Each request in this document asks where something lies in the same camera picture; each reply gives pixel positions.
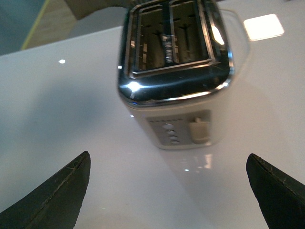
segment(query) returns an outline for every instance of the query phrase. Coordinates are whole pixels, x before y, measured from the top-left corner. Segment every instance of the glossy white surface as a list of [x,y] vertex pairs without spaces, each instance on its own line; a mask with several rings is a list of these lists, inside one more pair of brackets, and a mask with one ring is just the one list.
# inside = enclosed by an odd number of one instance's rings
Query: glossy white surface
[[227,134],[211,147],[160,150],[130,117],[116,91],[120,28],[1,56],[0,211],[88,150],[76,229],[267,229],[245,164],[255,153],[305,184],[305,2],[220,6],[241,25],[274,13],[285,33],[247,47],[226,13],[240,71]]

